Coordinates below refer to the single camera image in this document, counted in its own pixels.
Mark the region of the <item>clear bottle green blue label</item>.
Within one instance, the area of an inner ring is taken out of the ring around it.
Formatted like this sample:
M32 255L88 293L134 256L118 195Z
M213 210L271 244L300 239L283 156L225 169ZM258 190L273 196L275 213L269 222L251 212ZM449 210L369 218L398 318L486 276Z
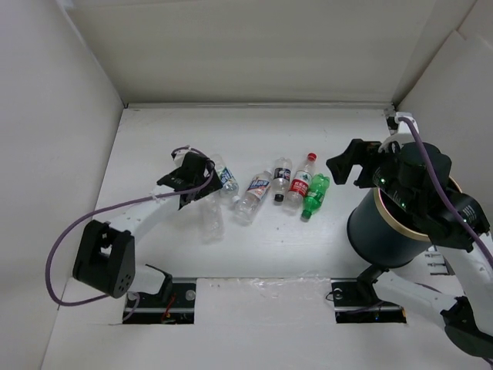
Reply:
M213 154L210 159L215 164L215 171L220 178L222 188L220 196L225 199L232 199L239 193L239 184L232 174L230 168L226 165L223 158L219 154Z

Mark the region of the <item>clear plastic bottle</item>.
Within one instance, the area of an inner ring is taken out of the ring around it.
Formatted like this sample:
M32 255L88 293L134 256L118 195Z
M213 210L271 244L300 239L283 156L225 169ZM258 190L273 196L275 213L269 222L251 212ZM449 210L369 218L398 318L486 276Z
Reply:
M200 204L203 222L203 241L211 244L221 241L224 236L224 223L220 202L214 194L205 197Z

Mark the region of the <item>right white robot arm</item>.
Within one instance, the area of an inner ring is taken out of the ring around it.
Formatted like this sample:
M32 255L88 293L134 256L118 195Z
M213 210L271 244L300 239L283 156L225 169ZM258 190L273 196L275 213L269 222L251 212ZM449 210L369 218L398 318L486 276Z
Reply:
M428 319L468 355L492 358L492 235L477 200L450 175L451 159L429 143L395 144L354 139L327 160L334 182L367 191L351 212L346 234L368 263L354 279L363 306L392 303ZM408 281L396 270L434 246L451 266L461 295Z

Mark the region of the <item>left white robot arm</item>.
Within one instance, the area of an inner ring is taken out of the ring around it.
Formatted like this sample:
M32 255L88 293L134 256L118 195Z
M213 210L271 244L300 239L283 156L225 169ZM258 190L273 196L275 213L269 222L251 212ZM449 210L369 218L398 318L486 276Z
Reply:
M158 223L221 187L213 160L186 152L181 165L159 179L149 196L126 204L126 210L110 220L87 223L72 276L112 298L131 292L145 294L154 305L166 304L173 277L150 264L137 265L137 244Z

